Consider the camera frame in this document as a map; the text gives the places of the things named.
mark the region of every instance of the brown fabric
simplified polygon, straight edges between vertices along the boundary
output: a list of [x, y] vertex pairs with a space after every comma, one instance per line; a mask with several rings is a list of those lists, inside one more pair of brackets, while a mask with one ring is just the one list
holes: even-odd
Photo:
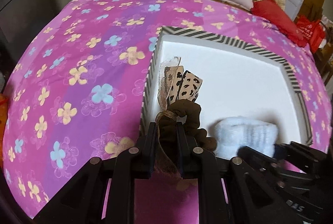
[[[183, 124], [185, 134], [194, 137], [198, 146], [211, 152], [216, 149], [216, 140], [212, 137], [207, 137], [205, 129], [198, 129], [200, 127], [200, 105], [182, 99], [174, 102], [168, 106], [168, 111], [171, 111], [175, 116], [187, 116], [186, 122]], [[173, 162], [177, 163], [177, 138], [175, 133], [176, 121], [168, 116], [162, 116], [159, 119], [159, 144], [167, 157]]]

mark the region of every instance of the yellow flower print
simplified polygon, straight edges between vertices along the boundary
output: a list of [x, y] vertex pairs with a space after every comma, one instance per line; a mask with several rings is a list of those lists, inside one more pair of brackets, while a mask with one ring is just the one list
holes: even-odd
[[75, 26], [72, 26], [72, 27], [70, 27], [69, 29], [67, 29], [66, 32], [64, 33], [64, 35], [74, 33], [74, 31], [72, 31], [72, 29], [74, 29], [74, 28], [75, 28]]
[[181, 25], [186, 25], [188, 28], [191, 28], [191, 27], [193, 27], [193, 25], [195, 25], [195, 23], [194, 22], [190, 22], [188, 20], [183, 20], [181, 22]]
[[112, 6], [112, 7], [108, 6], [104, 10], [112, 10], [113, 8], [114, 8], [114, 6]]
[[76, 108], [71, 109], [71, 103], [65, 103], [64, 108], [58, 109], [58, 117], [62, 117], [62, 123], [67, 125], [71, 121], [71, 117], [75, 116], [78, 110]]
[[76, 39], [78, 39], [79, 37], [81, 37], [81, 34], [73, 34], [68, 40], [69, 41], [75, 41]]
[[29, 112], [29, 110], [30, 110], [30, 106], [27, 106], [26, 108], [24, 108], [22, 110], [21, 121], [23, 121], [23, 120], [26, 121], [28, 119], [28, 112]]
[[204, 27], [202, 25], [195, 25], [191, 26], [192, 29], [198, 30], [198, 31], [203, 31]]
[[311, 111], [311, 119], [316, 122], [316, 113], [314, 113], [313, 111]]
[[50, 91], [46, 90], [46, 87], [42, 88], [42, 93], [40, 94], [40, 96], [38, 96], [38, 101], [39, 105], [43, 105], [45, 103], [45, 99], [48, 98], [48, 96], [50, 95]]
[[94, 59], [94, 56], [90, 55], [87, 57], [86, 60], [79, 60], [78, 63], [76, 63], [76, 66], [77, 67], [82, 66], [82, 65], [86, 64], [88, 61], [93, 60], [93, 59]]
[[179, 12], [179, 13], [188, 13], [189, 12], [185, 8], [174, 8], [174, 10], [177, 11], [177, 12]]
[[62, 18], [61, 21], [63, 21], [63, 22], [64, 22], [64, 21], [67, 21], [69, 18], [71, 18], [71, 16], [70, 16], [70, 15], [67, 15], [65, 18]]
[[47, 130], [47, 121], [44, 121], [44, 116], [39, 117], [39, 123], [35, 124], [35, 130], [37, 131], [37, 138], [42, 138], [43, 131]]
[[142, 25], [144, 23], [144, 17], [141, 17], [139, 20], [129, 19], [126, 25]]
[[222, 22], [212, 23], [211, 25], [216, 26], [216, 28], [220, 30], [222, 28], [222, 26], [224, 25], [224, 23], [222, 23]]
[[84, 85], [87, 83], [86, 79], [80, 79], [80, 76], [82, 73], [86, 73], [88, 70], [83, 67], [80, 66], [78, 69], [76, 68], [72, 68], [69, 70], [69, 74], [71, 74], [73, 77], [69, 80], [69, 84], [71, 86], [75, 85], [76, 82], [79, 82], [80, 85]]
[[37, 202], [40, 203], [41, 202], [41, 197], [39, 196], [39, 188], [37, 185], [32, 185], [32, 183], [30, 181], [28, 181], [28, 187], [30, 188], [30, 198], [34, 198], [34, 195], [37, 199]]
[[10, 147], [10, 149], [9, 149], [9, 151], [8, 151], [8, 156], [9, 156], [9, 160], [10, 160], [11, 162], [13, 162], [14, 159], [15, 159], [15, 153], [13, 152], [13, 147]]
[[211, 5], [207, 5], [207, 7], [205, 7], [205, 10], [207, 10], [207, 11], [209, 11], [211, 13], [215, 11], [214, 8], [212, 8]]
[[47, 29], [45, 29], [45, 30], [43, 31], [43, 33], [49, 33], [52, 29], [53, 29], [53, 28], [48, 27]]
[[162, 27], [161, 27], [161, 26], [158, 27], [158, 28], [156, 29], [156, 35], [159, 35], [159, 33], [161, 32], [161, 30], [162, 30]]
[[46, 203], [48, 203], [50, 201], [49, 196], [45, 192], [43, 192], [43, 195], [44, 195], [44, 200], [46, 201]]
[[19, 189], [22, 191], [22, 195], [23, 195], [23, 197], [25, 197], [25, 186], [24, 186], [24, 184], [22, 183], [22, 181], [21, 181], [21, 178], [19, 177], [18, 178], [18, 181], [19, 181]]
[[36, 73], [37, 77], [40, 77], [46, 69], [47, 69], [47, 66], [46, 66], [46, 64], [44, 64], [42, 66], [42, 68], [37, 71], [37, 73]]
[[21, 63], [18, 63], [18, 64], [15, 65], [13, 73], [16, 72], [16, 71], [18, 71], [18, 70], [22, 70], [22, 64]]
[[89, 46], [90, 48], [94, 48], [96, 46], [97, 43], [99, 43], [101, 41], [100, 38], [96, 39], [96, 38], [91, 38], [89, 42], [86, 43], [86, 46]]
[[123, 6], [130, 6], [130, 5], [132, 5], [132, 3], [133, 3], [133, 2], [121, 3], [121, 4], [119, 5], [119, 8], [121, 8], [121, 7], [123, 7]]
[[176, 189], [178, 191], [185, 191], [187, 188], [189, 188], [190, 185], [197, 186], [198, 185], [198, 179], [180, 179], [177, 183]]
[[127, 49], [127, 52], [121, 53], [119, 55], [120, 60], [128, 59], [129, 65], [138, 64], [138, 59], [142, 60], [145, 58], [145, 55], [142, 51], [137, 52], [137, 47], [132, 46]]
[[255, 39], [255, 38], [252, 38], [252, 40], [255, 42], [255, 44], [257, 46], [262, 47], [262, 48], [266, 48], [266, 46], [261, 43], [261, 40], [258, 40], [258, 39]]
[[303, 92], [303, 96], [304, 96], [305, 100], [306, 100], [306, 101], [310, 101], [311, 98], [308, 96], [308, 92], [305, 91], [305, 90], [303, 90], [302, 92]]
[[14, 94], [14, 98], [13, 98], [13, 100], [14, 101], [18, 101], [20, 98], [21, 98], [21, 96], [22, 96], [22, 94], [25, 92], [25, 89], [23, 89], [23, 91], [21, 92], [21, 90], [19, 90], [19, 92], [17, 93], [17, 95], [16, 94]]
[[80, 6], [82, 6], [82, 4], [72, 7], [72, 10], [80, 10], [81, 9]]
[[54, 38], [54, 35], [50, 36], [46, 41], [49, 42], [50, 40], [52, 40]]
[[122, 151], [127, 150], [134, 146], [133, 140], [128, 137], [123, 137], [119, 144], [114, 142], [108, 142], [104, 147], [104, 150], [108, 154], [112, 154], [110, 158], [117, 157]]

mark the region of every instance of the flower pattern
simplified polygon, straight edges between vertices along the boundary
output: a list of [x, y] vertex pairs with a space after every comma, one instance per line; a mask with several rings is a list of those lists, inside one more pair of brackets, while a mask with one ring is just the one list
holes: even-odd
[[71, 122], [72, 117], [74, 117], [77, 113], [76, 108], [72, 108], [71, 103], [65, 103], [64, 108], [58, 109], [58, 117], [60, 117], [60, 122], [64, 125], [67, 125]]
[[121, 53], [119, 55], [120, 60], [127, 59], [129, 65], [138, 64], [138, 59], [142, 60], [145, 58], [145, 55], [142, 51], [137, 52], [137, 47], [133, 46], [127, 49], [127, 52]]

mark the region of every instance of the pink bedspread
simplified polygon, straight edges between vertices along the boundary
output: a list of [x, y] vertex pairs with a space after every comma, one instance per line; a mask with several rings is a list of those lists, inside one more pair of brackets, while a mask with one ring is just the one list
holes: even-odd
[[[92, 156], [116, 157], [138, 137], [142, 94], [162, 25], [240, 38], [285, 57], [327, 151], [331, 105], [309, 49], [260, 17], [211, 0], [73, 0], [42, 30], [6, 87], [4, 173], [31, 217]], [[136, 223], [198, 223], [195, 180], [137, 180]]]

